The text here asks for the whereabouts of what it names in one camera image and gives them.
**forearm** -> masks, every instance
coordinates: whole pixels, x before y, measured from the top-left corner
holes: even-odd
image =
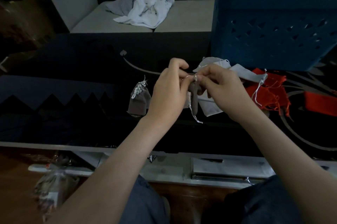
[[[282,180],[308,223],[333,223],[337,219],[337,182],[263,112],[252,110],[240,124]]]
[[[49,223],[118,223],[147,156],[165,133],[159,124],[141,119]]]

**beige cushion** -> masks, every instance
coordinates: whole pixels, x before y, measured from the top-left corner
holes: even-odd
[[[111,12],[107,12],[105,3],[101,3],[89,15],[81,20],[71,33],[130,33],[130,32],[152,32],[151,29],[143,26],[133,26],[120,24],[113,19],[119,17]]]
[[[154,32],[210,32],[214,0],[175,1]]]

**red object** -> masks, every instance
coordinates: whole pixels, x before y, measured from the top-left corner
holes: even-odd
[[[337,117],[337,97],[305,91],[304,98],[307,110]]]
[[[264,71],[256,68],[253,70],[255,74],[264,74]],[[262,106],[258,105],[260,109],[267,109],[273,111],[279,111],[280,107],[285,107],[285,114],[289,116],[290,101],[287,93],[282,86],[286,81],[286,76],[280,76],[274,73],[267,73],[268,77],[264,84],[260,86],[257,91],[256,101]],[[254,94],[258,87],[258,83],[254,83],[252,86],[246,88],[246,91],[250,97]]]

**wooden floor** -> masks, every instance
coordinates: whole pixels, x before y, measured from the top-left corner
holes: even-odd
[[[5,224],[40,224],[41,214],[31,197],[31,191],[42,174],[28,171],[29,163],[2,154],[0,151],[0,216]],[[165,196],[171,207],[171,223],[201,221],[203,213],[234,189],[179,184],[151,183],[154,189]]]

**laundry basket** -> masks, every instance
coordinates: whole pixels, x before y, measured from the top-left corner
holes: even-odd
[[[211,55],[307,71],[337,44],[337,0],[215,0]]]

